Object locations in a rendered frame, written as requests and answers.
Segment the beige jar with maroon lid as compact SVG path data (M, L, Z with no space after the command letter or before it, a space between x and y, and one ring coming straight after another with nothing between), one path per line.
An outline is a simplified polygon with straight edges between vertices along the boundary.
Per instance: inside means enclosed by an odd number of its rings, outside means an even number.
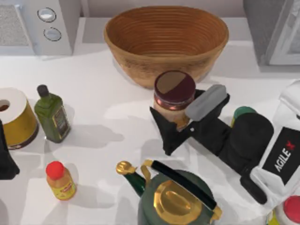
M153 108L182 130L190 121L185 109L195 99L195 90L195 81L189 74L178 70L163 72L154 82Z

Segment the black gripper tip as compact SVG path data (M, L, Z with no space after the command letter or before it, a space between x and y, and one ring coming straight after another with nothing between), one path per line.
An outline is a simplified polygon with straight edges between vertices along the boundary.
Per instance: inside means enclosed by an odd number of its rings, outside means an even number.
M0 120L0 180L12 180L20 169L8 150L2 121Z

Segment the green and gold kettle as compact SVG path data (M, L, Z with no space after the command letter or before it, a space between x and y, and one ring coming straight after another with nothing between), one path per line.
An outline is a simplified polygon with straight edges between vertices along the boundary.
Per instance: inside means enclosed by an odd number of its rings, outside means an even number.
M116 165L140 197L138 225L211 225L222 216L211 189L197 175L174 170L157 160L137 168L128 161Z

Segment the brown woven basket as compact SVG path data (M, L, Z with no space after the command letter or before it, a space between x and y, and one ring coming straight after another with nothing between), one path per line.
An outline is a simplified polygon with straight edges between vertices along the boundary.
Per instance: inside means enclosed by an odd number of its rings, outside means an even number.
M229 40L218 16L184 6L147 6L110 19L104 39L125 74L152 89L158 75L179 70L203 79Z

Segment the pale microwave oven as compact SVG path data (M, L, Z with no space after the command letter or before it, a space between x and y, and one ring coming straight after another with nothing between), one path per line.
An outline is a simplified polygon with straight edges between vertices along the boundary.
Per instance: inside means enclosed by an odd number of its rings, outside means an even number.
M59 57L73 54L79 19L81 14L81 0L26 0L23 8L28 33L32 47L4 47L0 46L0 56L38 56ZM56 13L56 20L43 22L37 11L51 8ZM57 28L62 37L59 41L47 40L44 29Z

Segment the white bottle with red cap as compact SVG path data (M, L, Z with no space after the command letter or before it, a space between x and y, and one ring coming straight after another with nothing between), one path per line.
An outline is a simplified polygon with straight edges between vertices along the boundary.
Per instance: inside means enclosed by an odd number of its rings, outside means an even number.
M292 195L275 207L266 225L300 225L300 195Z

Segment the round microwave knob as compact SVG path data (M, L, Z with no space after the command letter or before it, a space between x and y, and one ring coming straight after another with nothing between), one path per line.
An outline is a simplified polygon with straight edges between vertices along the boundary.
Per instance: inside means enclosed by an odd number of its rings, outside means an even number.
M43 35L47 40L52 41L52 42L59 41L62 37L61 32L57 28L54 28L54 27L44 29Z
M56 13L53 9L45 7L37 11L39 19L45 23L52 23L56 20Z

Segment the grey cabinet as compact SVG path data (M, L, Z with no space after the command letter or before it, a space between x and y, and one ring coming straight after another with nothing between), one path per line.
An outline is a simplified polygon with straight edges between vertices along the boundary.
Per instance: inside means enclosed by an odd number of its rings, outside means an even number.
M252 36L256 60L260 66L271 66L266 58L274 28L285 0L243 0Z

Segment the orange bottle with red cap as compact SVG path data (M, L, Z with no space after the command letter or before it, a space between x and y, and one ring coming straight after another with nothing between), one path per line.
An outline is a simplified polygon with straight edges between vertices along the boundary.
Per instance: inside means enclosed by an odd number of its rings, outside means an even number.
M46 181L57 199L66 201L75 195L76 185L69 170L60 161L49 163L45 172Z

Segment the grey speckled microwave door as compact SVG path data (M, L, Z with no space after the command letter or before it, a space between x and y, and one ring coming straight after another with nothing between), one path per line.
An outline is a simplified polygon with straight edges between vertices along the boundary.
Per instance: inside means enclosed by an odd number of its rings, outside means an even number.
M23 8L26 0L0 0L0 46L32 47Z

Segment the green-capped bottle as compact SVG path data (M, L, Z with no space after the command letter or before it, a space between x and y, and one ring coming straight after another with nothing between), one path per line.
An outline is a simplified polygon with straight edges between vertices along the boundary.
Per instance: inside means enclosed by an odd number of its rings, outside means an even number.
M232 121L231 121L231 125L230 127L233 127L234 123L235 123L235 120L245 114L245 113L257 113L257 111L249 106L240 106L238 107L235 111L234 111L234 114L233 114L233 117L232 117Z

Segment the yellow canister with white top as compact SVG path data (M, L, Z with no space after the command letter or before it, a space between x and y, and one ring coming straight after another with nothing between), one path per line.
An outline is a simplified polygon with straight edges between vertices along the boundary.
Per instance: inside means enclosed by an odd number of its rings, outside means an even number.
M20 149L38 134L38 121L25 94L15 88L0 88L0 120L9 150Z

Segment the pale grey cabinet door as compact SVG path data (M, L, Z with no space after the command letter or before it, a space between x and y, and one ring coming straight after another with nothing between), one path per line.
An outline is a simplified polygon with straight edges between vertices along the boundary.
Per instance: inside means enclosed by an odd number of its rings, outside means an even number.
M269 65L300 66L300 0L285 0L266 52Z

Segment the dark green oil bottle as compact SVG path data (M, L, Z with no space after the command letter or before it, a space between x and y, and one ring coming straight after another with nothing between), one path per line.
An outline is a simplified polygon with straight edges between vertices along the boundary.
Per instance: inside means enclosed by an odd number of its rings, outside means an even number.
M40 99L34 106L35 114L46 138L51 142L60 143L71 129L62 98L50 93L44 84L37 87L37 92Z

